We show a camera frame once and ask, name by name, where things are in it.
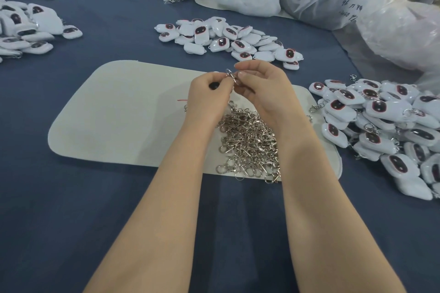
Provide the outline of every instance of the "hand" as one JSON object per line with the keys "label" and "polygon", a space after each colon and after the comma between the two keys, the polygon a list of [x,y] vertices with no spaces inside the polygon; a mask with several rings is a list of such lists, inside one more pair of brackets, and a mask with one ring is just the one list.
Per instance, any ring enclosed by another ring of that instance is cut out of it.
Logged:
{"label": "hand", "polygon": [[[212,82],[220,82],[220,86],[212,90]],[[191,81],[185,123],[214,130],[223,117],[233,85],[234,80],[220,72],[206,73]]]}
{"label": "hand", "polygon": [[246,60],[235,64],[242,85],[236,93],[247,98],[263,121],[275,132],[300,121],[309,123],[285,72],[261,60]]}

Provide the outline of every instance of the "blue table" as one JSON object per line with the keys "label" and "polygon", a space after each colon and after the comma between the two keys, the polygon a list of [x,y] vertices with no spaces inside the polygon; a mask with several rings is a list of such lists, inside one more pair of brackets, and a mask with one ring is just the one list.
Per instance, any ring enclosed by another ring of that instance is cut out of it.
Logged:
{"label": "blue table", "polygon": [[[215,11],[193,1],[16,0],[54,8],[82,39],[57,39],[44,56],[0,64],[0,292],[80,293],[148,187],[156,169],[59,157],[47,132],[100,65],[140,60],[222,71],[225,53],[192,56],[162,44],[153,27],[224,16],[274,34],[305,56],[292,83],[356,73],[333,35],[289,19]],[[340,151],[341,184],[411,293],[440,285],[437,201],[400,194],[379,163]],[[203,178],[190,292],[297,292],[281,185]]]}

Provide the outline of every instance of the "beige board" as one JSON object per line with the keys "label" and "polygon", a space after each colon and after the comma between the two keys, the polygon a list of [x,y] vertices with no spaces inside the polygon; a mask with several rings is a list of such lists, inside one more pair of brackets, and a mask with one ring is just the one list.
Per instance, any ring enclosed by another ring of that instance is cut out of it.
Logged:
{"label": "beige board", "polygon": [[[186,102],[178,100],[187,98],[191,80],[201,74],[134,60],[104,64],[77,90],[53,122],[49,147],[66,157],[158,167],[184,121]],[[316,104],[307,89],[295,85],[293,88],[305,112]],[[238,107],[255,110],[235,92],[231,93],[231,100]],[[335,146],[322,137],[322,123],[321,114],[314,114],[315,130],[340,177],[341,157]],[[218,150],[222,136],[216,129],[205,159],[206,174],[217,174],[216,167],[226,162],[226,155]]]}
{"label": "beige board", "polygon": [[[220,9],[223,11],[228,11],[230,10],[229,8],[227,8],[224,5],[220,5],[217,4],[217,2],[215,0],[194,0],[197,4],[204,6],[204,7],[208,7],[208,8],[212,8],[212,9]],[[294,20],[294,18],[288,14],[285,10],[281,10],[276,16],[279,16],[281,18],[288,18],[288,19],[292,19]]]}

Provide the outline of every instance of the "person's right hand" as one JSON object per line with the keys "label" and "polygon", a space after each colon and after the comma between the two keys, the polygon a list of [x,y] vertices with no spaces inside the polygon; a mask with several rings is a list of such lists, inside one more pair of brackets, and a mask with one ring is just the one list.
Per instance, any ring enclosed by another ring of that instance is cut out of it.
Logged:
{"label": "person's right hand", "polygon": [[239,70],[235,75],[242,83],[234,86],[235,92],[255,106],[275,134],[301,121],[309,124],[283,70],[262,60],[238,62],[235,68]]}

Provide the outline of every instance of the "person's left hand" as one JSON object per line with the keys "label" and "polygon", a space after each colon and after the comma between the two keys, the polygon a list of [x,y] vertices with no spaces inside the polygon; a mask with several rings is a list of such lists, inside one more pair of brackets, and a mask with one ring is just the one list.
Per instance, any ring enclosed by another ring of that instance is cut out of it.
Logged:
{"label": "person's left hand", "polygon": [[[209,88],[212,82],[219,82],[216,90]],[[214,130],[223,117],[228,105],[229,95],[234,86],[234,79],[226,73],[210,72],[195,78],[188,93],[188,109],[185,123],[201,125]]]}

